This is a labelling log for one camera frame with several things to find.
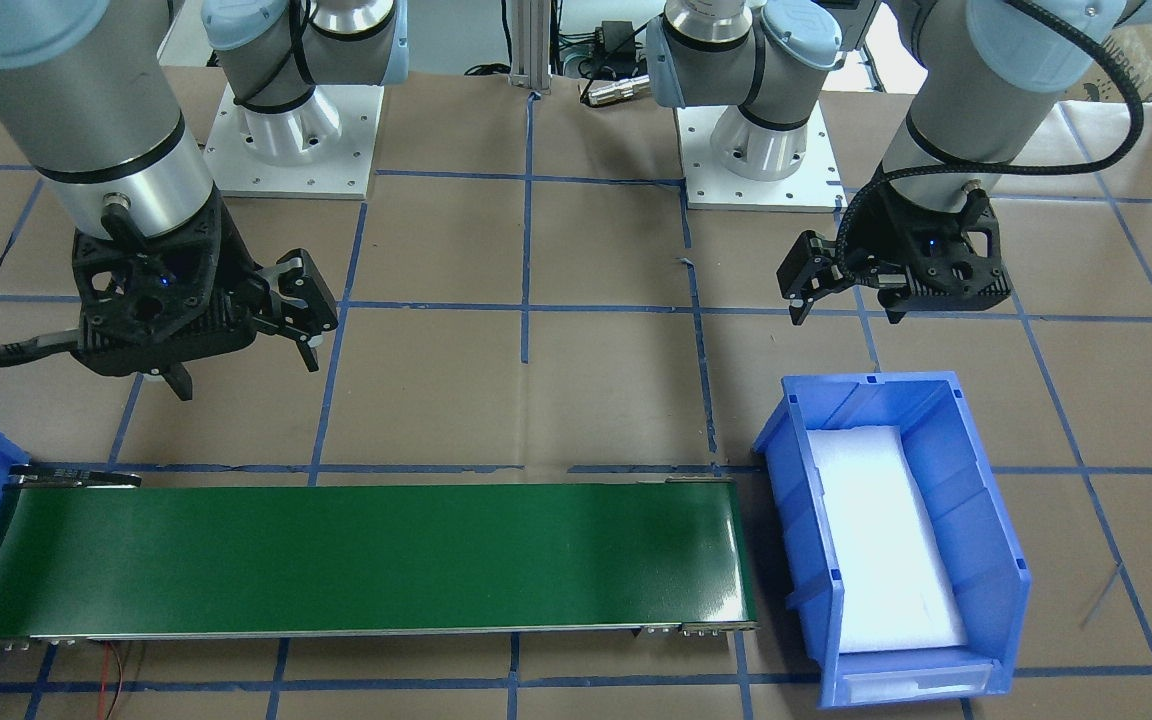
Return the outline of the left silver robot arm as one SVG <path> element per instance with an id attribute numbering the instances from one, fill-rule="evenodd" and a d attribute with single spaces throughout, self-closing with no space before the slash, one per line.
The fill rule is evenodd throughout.
<path id="1" fill-rule="evenodd" d="M 804 232 L 776 270 L 791 323 L 814 302 L 867 286 L 890 323 L 983 311 L 1011 296 L 991 191 L 1005 176 L 1111 168 L 1144 129 L 1140 94 L 1105 40 L 1152 24 L 1152 1 L 895 1 L 901 41 L 927 76 L 835 238 Z M 721 106 L 719 160 L 748 179 L 794 172 L 844 32 L 827 5 L 667 1 L 645 28 L 650 88 L 664 108 Z M 1021 150 L 1097 65 L 1129 114 L 1111 154 L 1025 165 Z"/>

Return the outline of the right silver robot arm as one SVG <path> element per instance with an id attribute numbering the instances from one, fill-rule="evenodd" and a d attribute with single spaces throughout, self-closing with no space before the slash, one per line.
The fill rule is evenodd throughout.
<path id="1" fill-rule="evenodd" d="M 225 199 L 366 194 L 404 1 L 206 1 L 228 92 L 197 141 L 159 60 L 168 1 L 0 1 L 0 122 L 76 225 L 76 328 L 0 346 L 192 396 L 188 361 L 287 338 L 310 372 L 338 300 L 293 249 L 257 263 Z"/>

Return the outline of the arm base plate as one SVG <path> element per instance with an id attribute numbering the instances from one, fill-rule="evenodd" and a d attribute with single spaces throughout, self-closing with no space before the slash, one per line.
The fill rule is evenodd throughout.
<path id="1" fill-rule="evenodd" d="M 227 197 L 365 200 L 384 96 L 317 86 L 300 108 L 262 114 L 225 88 L 204 160 Z"/>
<path id="2" fill-rule="evenodd" d="M 846 209 L 838 161 L 817 105 L 806 123 L 772 131 L 735 106 L 675 111 L 690 209 L 829 213 Z"/>

